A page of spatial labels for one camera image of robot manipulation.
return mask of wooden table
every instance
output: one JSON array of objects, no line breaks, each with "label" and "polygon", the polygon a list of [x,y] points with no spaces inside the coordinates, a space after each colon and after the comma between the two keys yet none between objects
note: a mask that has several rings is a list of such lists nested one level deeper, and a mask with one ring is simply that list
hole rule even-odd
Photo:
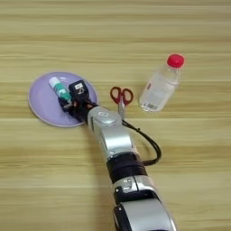
[{"label": "wooden table", "polygon": [[[168,54],[187,61],[159,114],[135,100],[127,120],[163,150],[147,168],[182,231],[231,229],[230,0],[0,1],[0,230],[114,230],[111,182],[86,126],[41,122],[27,103],[40,75],[68,71],[113,110],[112,86],[137,99]],[[133,133],[143,159],[152,149]]]}]

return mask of plastic bottle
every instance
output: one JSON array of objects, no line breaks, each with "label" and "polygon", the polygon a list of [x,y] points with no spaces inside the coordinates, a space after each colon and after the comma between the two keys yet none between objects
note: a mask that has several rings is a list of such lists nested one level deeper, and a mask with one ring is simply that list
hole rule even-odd
[{"label": "plastic bottle", "polygon": [[184,58],[181,55],[172,54],[167,64],[154,73],[139,99],[143,110],[159,112],[164,108],[180,84],[180,67],[183,63]]}]

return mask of scissors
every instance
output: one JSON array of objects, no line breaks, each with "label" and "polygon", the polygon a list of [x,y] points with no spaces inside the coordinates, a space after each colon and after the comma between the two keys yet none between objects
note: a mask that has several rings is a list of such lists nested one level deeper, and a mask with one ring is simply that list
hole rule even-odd
[{"label": "scissors", "polygon": [[134,93],[128,88],[122,90],[120,87],[113,87],[111,88],[110,96],[118,104],[119,115],[124,119],[125,107],[134,100]]}]

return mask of scissor blade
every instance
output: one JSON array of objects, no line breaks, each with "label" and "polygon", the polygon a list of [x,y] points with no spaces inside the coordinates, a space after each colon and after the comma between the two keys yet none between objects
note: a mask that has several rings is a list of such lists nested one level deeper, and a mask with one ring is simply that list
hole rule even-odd
[{"label": "scissor blade", "polygon": [[122,117],[122,119],[125,118],[125,103],[123,100],[120,100],[118,105],[119,115]]}]

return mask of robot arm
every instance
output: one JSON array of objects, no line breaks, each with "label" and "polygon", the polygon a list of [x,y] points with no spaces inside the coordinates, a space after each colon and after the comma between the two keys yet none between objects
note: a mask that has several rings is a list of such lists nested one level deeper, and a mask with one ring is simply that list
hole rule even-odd
[{"label": "robot arm", "polygon": [[114,188],[116,230],[177,231],[173,218],[147,175],[132,137],[122,124],[121,116],[90,102],[84,82],[71,84],[69,92],[73,100],[69,113],[85,120],[103,149]]}]

